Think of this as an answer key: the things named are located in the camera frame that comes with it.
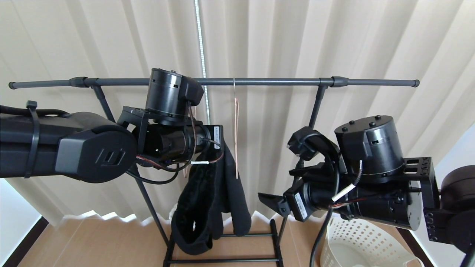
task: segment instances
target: horizontal rod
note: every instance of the horizontal rod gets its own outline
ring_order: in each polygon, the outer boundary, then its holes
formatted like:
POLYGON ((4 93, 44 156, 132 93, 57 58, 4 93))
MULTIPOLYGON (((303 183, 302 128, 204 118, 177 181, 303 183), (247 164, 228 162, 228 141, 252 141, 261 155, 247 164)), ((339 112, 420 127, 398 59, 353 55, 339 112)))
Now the horizontal rod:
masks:
POLYGON ((169 264, 278 261, 277 258, 172 259, 169 264))
MULTIPOLYGON (((202 86, 412 86, 419 85, 418 80, 381 80, 331 78, 195 78, 202 86)), ((70 80, 10 82, 11 89, 54 87, 54 86, 147 86, 148 78, 87 78, 76 77, 70 80)))
MULTIPOLYGON (((272 233, 265 233, 265 234, 261 234, 261 233, 256 233, 256 234, 247 234, 247 235, 243 235, 243 236, 240 236, 240 237, 271 237, 272 236, 272 233)), ((222 238, 234 238, 234 237, 238 237, 237 235, 234 235, 234 234, 224 234, 221 236, 222 238)))

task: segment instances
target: black garment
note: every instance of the black garment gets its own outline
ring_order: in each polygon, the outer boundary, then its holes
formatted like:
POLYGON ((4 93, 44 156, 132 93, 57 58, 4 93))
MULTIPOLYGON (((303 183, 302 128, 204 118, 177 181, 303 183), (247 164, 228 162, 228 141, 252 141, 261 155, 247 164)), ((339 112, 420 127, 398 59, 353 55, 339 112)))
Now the black garment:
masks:
MULTIPOLYGON (((223 158, 213 164, 193 165, 190 178, 178 199, 171 219, 171 234, 185 253, 198 255, 213 247, 213 239, 223 235, 221 213, 231 212, 234 233, 243 236, 251 228, 241 179, 228 146, 223 143, 223 158)), ((221 152, 208 150, 197 161, 212 161, 221 152)))

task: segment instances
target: wall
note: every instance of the wall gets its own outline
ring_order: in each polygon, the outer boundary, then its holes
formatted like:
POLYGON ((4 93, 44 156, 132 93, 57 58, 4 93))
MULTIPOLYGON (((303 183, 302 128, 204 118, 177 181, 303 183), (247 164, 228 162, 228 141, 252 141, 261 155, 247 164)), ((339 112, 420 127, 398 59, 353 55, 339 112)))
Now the wall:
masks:
POLYGON ((7 181, 0 179, 0 266, 39 218, 41 215, 7 181))
MULTIPOLYGON (((465 132, 450 152, 436 166, 437 183, 440 186, 445 176, 456 168, 475 164, 475 124, 465 132)), ((452 245, 428 240, 425 222, 414 232, 416 239, 425 248, 438 267, 459 266, 464 253, 452 245)))

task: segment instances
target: floor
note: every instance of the floor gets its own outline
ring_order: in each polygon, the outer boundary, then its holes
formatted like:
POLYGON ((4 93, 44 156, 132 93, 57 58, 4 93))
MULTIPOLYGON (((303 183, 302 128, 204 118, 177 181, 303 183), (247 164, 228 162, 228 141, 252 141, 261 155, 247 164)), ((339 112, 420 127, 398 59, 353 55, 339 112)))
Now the floor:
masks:
MULTIPOLYGON (((279 229, 282 218, 276 218, 279 229)), ((397 230, 381 226, 410 251, 397 230)), ((286 267, 309 265, 310 250, 320 229, 318 221, 305 223, 291 221, 287 224, 282 239, 281 251, 286 267)), ((165 225, 167 235, 170 226, 165 225)), ((268 232, 269 226, 260 216, 253 217, 251 232, 268 232)), ((225 227, 232 233, 232 225, 225 227)), ((154 223, 141 224, 137 220, 124 222, 118 217, 107 220, 101 217, 65 219, 58 227, 48 225, 36 243, 23 258, 20 267, 157 267, 163 265, 166 246, 154 223)), ((190 256, 175 248, 174 259, 220 258, 220 257, 273 257, 271 237, 221 238, 213 242, 207 253, 190 256)), ((173 266, 223 266, 223 267, 274 267, 273 262, 180 264, 173 266)))

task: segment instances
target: beige curtain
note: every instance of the beige curtain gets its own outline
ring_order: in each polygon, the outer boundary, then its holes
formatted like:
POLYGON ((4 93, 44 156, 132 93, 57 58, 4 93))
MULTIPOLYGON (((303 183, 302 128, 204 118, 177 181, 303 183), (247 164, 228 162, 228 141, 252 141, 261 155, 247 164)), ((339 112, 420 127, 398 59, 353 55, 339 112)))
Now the beige curtain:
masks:
MULTIPOLYGON (((330 88, 315 128, 333 130, 351 120, 395 118, 405 156, 438 162, 475 119, 475 1, 242 0, 199 1, 207 77, 328 77, 420 79, 411 87, 330 88)), ((147 77, 152 67, 202 77, 195 2, 152 0, 1 1, 2 105, 68 112, 103 111, 90 89, 10 90, 9 81, 89 77, 147 77)), ((234 93, 208 86, 212 124, 233 143, 234 93)), ((143 107, 145 86, 105 87, 114 116, 123 105, 143 107)), ((250 211, 268 214, 258 192, 282 193, 291 184, 295 156, 285 148, 308 124, 315 87, 238 86, 238 162, 250 211)), ((205 99, 197 117, 206 122, 205 99)), ((170 174, 141 169, 150 179, 170 174)), ((8 179, 45 218, 149 211, 133 178, 104 184, 66 177, 8 179)), ((147 185, 157 211, 168 218, 183 175, 147 185)))

